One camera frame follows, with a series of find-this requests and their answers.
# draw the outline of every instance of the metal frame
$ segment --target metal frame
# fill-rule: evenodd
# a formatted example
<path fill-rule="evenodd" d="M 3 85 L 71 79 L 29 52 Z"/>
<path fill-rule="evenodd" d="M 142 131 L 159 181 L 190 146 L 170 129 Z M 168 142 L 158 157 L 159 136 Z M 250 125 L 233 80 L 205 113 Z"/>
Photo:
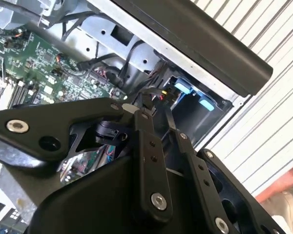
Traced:
<path fill-rule="evenodd" d="M 88 0 L 88 2 L 117 21 L 127 30 L 131 31 L 138 38 L 145 41 L 159 53 L 166 56 L 169 60 L 175 64 L 178 64 L 178 66 L 191 74 L 208 88 L 213 90 L 223 99 L 234 102 L 236 98 L 239 97 L 236 92 L 224 85 L 217 78 L 213 77 L 201 66 L 189 59 L 187 56 L 163 40 L 160 36 L 152 32 L 150 29 L 137 21 L 134 17 L 129 15 L 113 2 L 109 0 Z"/>

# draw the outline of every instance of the black panel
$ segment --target black panel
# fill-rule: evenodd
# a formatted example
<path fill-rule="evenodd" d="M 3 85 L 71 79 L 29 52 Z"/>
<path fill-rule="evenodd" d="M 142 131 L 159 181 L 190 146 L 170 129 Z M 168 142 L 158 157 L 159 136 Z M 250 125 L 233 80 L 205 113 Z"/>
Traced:
<path fill-rule="evenodd" d="M 27 234 L 195 233 L 184 179 L 171 172 L 167 176 L 174 217 L 160 229 L 146 229 L 133 220 L 132 160 L 126 156 L 49 196 L 37 209 Z"/>
<path fill-rule="evenodd" d="M 239 95 L 256 95 L 272 68 L 189 0 L 112 0 Z"/>

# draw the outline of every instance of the black cover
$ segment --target black cover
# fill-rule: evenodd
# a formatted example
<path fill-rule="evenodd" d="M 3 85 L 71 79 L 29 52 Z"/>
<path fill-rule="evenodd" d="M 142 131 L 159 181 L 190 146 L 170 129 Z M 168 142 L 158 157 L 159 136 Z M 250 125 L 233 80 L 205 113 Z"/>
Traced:
<path fill-rule="evenodd" d="M 272 68 L 189 0 L 112 0 L 239 95 L 256 95 Z"/>

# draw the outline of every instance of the electronic component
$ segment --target electronic component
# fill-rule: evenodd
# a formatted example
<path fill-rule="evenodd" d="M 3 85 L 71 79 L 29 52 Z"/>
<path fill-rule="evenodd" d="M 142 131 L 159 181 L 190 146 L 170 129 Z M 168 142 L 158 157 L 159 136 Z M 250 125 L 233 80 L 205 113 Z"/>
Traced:
<path fill-rule="evenodd" d="M 15 85 L 7 108 L 11 109 L 13 108 L 13 106 L 23 104 L 26 96 L 28 95 L 28 91 L 28 86 L 25 85 L 23 81 L 19 80 L 18 83 Z"/>
<path fill-rule="evenodd" d="M 45 53 L 43 59 L 46 60 L 47 62 L 51 62 L 53 60 L 53 56 L 49 53 Z"/>

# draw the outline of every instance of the microchip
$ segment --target microchip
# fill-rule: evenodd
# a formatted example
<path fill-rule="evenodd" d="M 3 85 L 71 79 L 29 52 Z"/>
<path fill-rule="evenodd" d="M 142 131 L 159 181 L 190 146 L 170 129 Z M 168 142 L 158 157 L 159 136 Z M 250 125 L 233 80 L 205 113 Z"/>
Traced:
<path fill-rule="evenodd" d="M 31 62 L 27 61 L 27 62 L 25 63 L 25 67 L 26 67 L 26 68 L 30 68 L 30 67 L 31 67 Z"/>
<path fill-rule="evenodd" d="M 53 59 L 53 56 L 49 53 L 45 53 L 43 59 L 46 60 L 47 62 L 51 62 Z"/>
<path fill-rule="evenodd" d="M 80 78 L 74 77 L 73 78 L 73 84 L 79 85 L 79 83 L 80 83 Z"/>

